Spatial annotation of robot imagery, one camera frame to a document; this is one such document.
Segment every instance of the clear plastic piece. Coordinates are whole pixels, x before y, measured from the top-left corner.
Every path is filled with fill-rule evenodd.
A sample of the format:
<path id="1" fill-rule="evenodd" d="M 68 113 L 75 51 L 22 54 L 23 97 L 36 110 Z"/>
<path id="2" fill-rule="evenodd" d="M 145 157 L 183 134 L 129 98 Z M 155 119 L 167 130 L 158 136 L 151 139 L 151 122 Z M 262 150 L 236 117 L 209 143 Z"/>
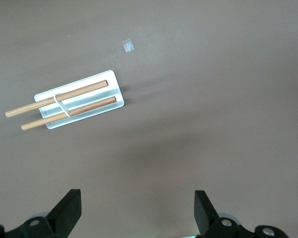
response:
<path id="1" fill-rule="evenodd" d="M 126 52 L 133 51 L 135 49 L 133 43 L 131 42 L 131 39 L 123 41 L 123 45 Z"/>

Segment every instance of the silver bolt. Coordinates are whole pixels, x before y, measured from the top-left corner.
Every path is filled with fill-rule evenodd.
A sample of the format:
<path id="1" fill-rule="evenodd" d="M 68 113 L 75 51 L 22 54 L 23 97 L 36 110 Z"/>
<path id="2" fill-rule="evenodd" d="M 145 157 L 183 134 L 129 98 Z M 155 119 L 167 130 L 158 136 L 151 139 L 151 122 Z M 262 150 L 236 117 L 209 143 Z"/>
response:
<path id="1" fill-rule="evenodd" d="M 226 227 L 231 227 L 232 226 L 232 222 L 230 222 L 230 220 L 228 220 L 228 219 L 223 219 L 222 224 Z"/>
<path id="2" fill-rule="evenodd" d="M 265 235 L 268 235 L 268 236 L 271 236 L 271 237 L 273 237 L 275 235 L 275 232 L 272 229 L 268 228 L 268 227 L 265 227 L 263 229 L 263 233 Z"/>
<path id="3" fill-rule="evenodd" d="M 36 226 L 39 223 L 40 223 L 39 220 L 34 220 L 34 221 L 30 222 L 29 226 L 33 227 L 33 226 Z"/>

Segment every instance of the white tray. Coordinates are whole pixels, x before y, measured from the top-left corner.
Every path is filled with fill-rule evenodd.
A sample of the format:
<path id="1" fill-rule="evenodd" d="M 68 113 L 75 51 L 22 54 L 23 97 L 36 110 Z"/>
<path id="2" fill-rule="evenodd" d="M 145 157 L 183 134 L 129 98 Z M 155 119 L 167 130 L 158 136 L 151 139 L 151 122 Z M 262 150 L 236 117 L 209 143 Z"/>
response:
<path id="1" fill-rule="evenodd" d="M 64 86 L 61 86 L 61 87 L 58 87 L 55 89 L 51 89 L 51 90 L 43 92 L 43 93 L 39 93 L 34 96 L 34 100 L 36 102 L 38 102 L 43 99 L 53 97 L 56 94 L 66 93 L 66 92 L 72 91 L 74 89 L 81 88 L 81 87 L 84 87 L 84 86 L 87 86 L 87 85 L 90 85 L 93 83 L 97 83 L 97 82 L 100 82 L 103 80 L 107 80 L 107 82 L 108 82 L 107 87 L 104 87 L 104 88 L 101 88 L 101 89 L 98 89 L 98 90 L 95 90 L 95 91 L 92 91 L 89 93 L 85 93 L 85 94 L 82 94 L 82 95 L 79 95 L 79 96 L 76 96 L 76 97 L 73 97 L 70 99 L 66 99 L 66 100 L 62 101 L 62 103 L 64 103 L 65 106 L 69 110 L 72 110 L 72 109 L 79 108 L 79 107 L 85 106 L 87 104 L 94 103 L 94 102 L 97 102 L 97 101 L 100 101 L 100 100 L 103 100 L 103 99 L 106 99 L 109 97 L 113 97 L 113 96 L 116 97 L 117 102 L 103 106 L 101 108 L 97 108 L 97 109 L 85 112 L 85 113 L 81 113 L 81 114 L 78 114 L 78 115 L 75 115 L 75 116 L 72 116 L 69 118 L 65 118 L 65 119 L 58 120 L 58 121 L 55 121 L 52 123 L 48 123 L 48 124 L 46 124 L 46 127 L 48 129 L 53 129 L 53 128 L 56 128 L 56 127 L 59 127 L 62 125 L 66 125 L 66 124 L 69 124 L 69 123 L 72 123 L 72 122 L 75 122 L 78 120 L 89 118 L 89 117 L 92 117 L 92 116 L 95 116 L 95 115 L 98 115 L 101 113 L 105 113 L 105 112 L 108 112 L 108 111 L 111 111 L 111 110 L 114 110 L 114 109 L 124 106 L 125 102 L 123 99 L 123 95 L 121 94 L 115 73 L 112 70 L 109 70 L 109 71 L 106 71 L 106 72 L 103 72 L 103 73 L 100 73 L 100 74 L 97 74 L 97 75 L 94 75 L 94 76 L 91 76 L 88 78 L 84 78 L 79 81 L 69 83 L 67 85 L 64 85 Z M 47 118 L 47 117 L 50 117 L 55 114 L 59 114 L 59 113 L 63 112 L 63 110 L 57 103 L 53 103 L 48 106 L 41 107 L 39 110 L 40 110 L 43 118 Z"/>

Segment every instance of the white clip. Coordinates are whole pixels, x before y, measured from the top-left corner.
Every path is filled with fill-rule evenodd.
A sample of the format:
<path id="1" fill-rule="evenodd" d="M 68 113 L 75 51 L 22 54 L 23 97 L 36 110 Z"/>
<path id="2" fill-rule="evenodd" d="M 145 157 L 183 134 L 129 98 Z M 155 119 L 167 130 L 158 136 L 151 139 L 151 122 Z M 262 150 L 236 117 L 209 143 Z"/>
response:
<path id="1" fill-rule="evenodd" d="M 62 111 L 63 111 L 68 117 L 70 117 L 70 115 L 69 115 L 69 109 L 64 105 L 64 103 L 59 102 L 59 101 L 56 99 L 56 96 L 58 96 L 58 94 L 55 94 L 55 95 L 53 96 L 54 101 L 60 106 L 60 108 L 62 109 Z"/>

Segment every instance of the wooden chopstick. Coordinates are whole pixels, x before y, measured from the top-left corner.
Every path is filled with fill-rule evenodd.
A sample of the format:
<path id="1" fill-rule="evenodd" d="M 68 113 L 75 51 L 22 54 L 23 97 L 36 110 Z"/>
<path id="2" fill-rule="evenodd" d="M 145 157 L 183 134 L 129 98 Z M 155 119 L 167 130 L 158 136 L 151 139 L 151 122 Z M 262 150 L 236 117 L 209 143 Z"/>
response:
<path id="1" fill-rule="evenodd" d="M 93 109 L 96 109 L 96 108 L 100 108 L 100 107 L 115 103 L 116 101 L 117 101 L 116 97 L 106 98 L 104 100 L 101 100 L 101 101 L 98 101 L 98 102 L 95 102 L 95 103 L 91 103 L 91 104 L 88 104 L 88 105 L 83 106 L 83 107 L 72 109 L 72 110 L 69 111 L 69 115 L 70 116 L 75 116 L 75 115 L 80 114 L 80 113 L 88 112 L 90 110 L 93 110 Z M 51 122 L 54 122 L 54 121 L 57 121 L 57 120 L 65 119 L 67 117 L 68 116 L 65 113 L 60 113 L 60 114 L 56 114 L 56 115 L 48 117 L 48 118 L 43 118 L 43 119 L 40 119 L 40 120 L 29 122 L 27 124 L 22 125 L 21 128 L 22 128 L 22 130 L 28 130 L 28 129 L 32 129 L 32 128 L 35 128 L 35 127 L 38 127 L 38 126 L 41 126 L 41 125 L 45 125 L 47 123 L 51 123 Z"/>
<path id="2" fill-rule="evenodd" d="M 82 95 L 82 94 L 85 94 L 85 93 L 89 93 L 91 91 L 101 89 L 101 88 L 104 88 L 104 87 L 107 87 L 107 86 L 108 86 L 107 80 L 103 80 L 103 81 L 100 81 L 100 82 L 97 82 L 97 83 L 87 85 L 87 86 L 82 87 L 82 88 L 78 88 L 78 89 L 75 89 L 75 90 L 72 90 L 72 91 L 69 91 L 69 92 L 66 92 L 66 93 L 59 94 L 59 95 L 56 96 L 56 99 L 57 99 L 58 102 L 60 102 L 60 101 L 63 101 L 63 100 L 66 100 L 66 99 L 69 99 L 69 98 L 72 98 L 72 97 L 76 97 L 76 96 L 79 96 L 79 95 Z M 54 98 L 50 97 L 50 98 L 44 99 L 42 101 L 31 103 L 29 105 L 26 105 L 26 106 L 23 106 L 23 107 L 8 111 L 8 112 L 5 113 L 5 115 L 6 115 L 7 118 L 10 118 L 10 117 L 13 117 L 13 116 L 16 116 L 16 115 L 19 115 L 19 114 L 22 114 L 22 113 L 26 113 L 26 112 L 32 111 L 34 109 L 38 109 L 38 108 L 41 108 L 41 107 L 44 107 L 44 106 L 47 106 L 47 105 L 50 105 L 50 104 L 53 104 L 53 103 L 55 103 Z"/>

